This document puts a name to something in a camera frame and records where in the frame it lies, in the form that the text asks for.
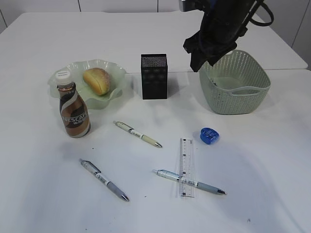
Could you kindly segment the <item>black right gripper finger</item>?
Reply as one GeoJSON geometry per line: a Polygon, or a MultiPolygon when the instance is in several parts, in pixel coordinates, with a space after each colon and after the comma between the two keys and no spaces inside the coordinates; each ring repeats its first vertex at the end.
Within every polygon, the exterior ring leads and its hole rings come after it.
{"type": "Polygon", "coordinates": [[[232,52],[236,47],[228,48],[224,51],[221,51],[215,55],[210,56],[207,61],[211,66],[214,66],[222,57],[224,57],[226,54],[232,52]]]}
{"type": "Polygon", "coordinates": [[[198,72],[201,66],[206,62],[206,55],[200,50],[191,52],[190,67],[193,72],[198,72]]]}

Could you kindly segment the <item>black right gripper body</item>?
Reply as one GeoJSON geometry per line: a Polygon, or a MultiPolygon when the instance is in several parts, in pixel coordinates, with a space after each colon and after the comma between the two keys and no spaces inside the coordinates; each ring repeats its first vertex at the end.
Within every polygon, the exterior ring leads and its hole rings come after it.
{"type": "Polygon", "coordinates": [[[187,53],[202,52],[207,57],[222,57],[237,47],[237,39],[244,36],[245,17],[217,17],[204,14],[200,29],[184,42],[187,53]]]}

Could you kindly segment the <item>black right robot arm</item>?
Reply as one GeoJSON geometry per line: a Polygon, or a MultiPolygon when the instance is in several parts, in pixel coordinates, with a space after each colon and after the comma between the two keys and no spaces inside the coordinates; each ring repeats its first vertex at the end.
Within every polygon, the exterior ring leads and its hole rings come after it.
{"type": "Polygon", "coordinates": [[[190,0],[191,10],[204,12],[200,29],[184,42],[191,54],[194,72],[208,62],[211,66],[237,47],[236,40],[244,32],[245,19],[254,5],[253,0],[190,0]]]}

